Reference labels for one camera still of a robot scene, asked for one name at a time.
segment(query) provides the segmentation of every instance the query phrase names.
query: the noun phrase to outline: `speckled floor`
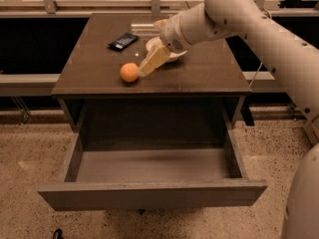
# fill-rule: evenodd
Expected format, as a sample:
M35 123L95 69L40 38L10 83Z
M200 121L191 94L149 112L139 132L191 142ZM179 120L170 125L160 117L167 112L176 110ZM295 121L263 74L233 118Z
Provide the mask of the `speckled floor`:
M268 188L251 207L137 211L55 212L37 193L56 182L71 142L71 130L54 112L32 116L26 125L0 114L0 238L52 238L57 228L72 238L280 237L289 186L310 148L303 121L243 121L235 135L251 179Z

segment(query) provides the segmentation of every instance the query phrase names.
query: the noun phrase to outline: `drawer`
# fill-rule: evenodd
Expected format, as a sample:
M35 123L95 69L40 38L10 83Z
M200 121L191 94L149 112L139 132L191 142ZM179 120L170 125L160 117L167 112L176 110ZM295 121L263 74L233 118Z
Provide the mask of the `drawer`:
M219 98L85 100L60 182L41 196L55 210L252 205Z

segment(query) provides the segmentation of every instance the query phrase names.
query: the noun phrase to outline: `table top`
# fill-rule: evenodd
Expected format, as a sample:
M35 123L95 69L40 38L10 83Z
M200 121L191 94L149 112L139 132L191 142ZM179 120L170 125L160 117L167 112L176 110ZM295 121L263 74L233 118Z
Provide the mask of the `table top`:
M52 91L53 97L251 93L224 39L196 44L176 62L131 84L123 82L120 67L126 63L139 65L147 54L146 43L159 35L154 21L149 14L93 14ZM121 53L108 49L109 43L126 32L139 39Z

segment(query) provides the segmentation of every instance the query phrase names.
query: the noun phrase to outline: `drawer front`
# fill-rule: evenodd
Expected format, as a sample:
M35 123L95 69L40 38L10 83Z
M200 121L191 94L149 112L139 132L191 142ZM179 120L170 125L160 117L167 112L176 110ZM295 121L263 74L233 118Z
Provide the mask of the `drawer front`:
M263 180L171 184L72 183L43 186L39 193L57 211L250 206L267 187Z

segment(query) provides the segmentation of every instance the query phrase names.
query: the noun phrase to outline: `wooden cabinet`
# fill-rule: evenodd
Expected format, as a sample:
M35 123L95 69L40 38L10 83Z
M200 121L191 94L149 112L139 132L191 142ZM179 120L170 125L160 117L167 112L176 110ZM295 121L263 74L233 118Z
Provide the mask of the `wooden cabinet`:
M224 40L122 82L120 66L140 63L157 34L153 20L89 20L52 93L74 132L61 180L39 189L54 209L252 205L267 187L247 177L233 136L250 88ZM125 32L140 38L122 53L107 49Z

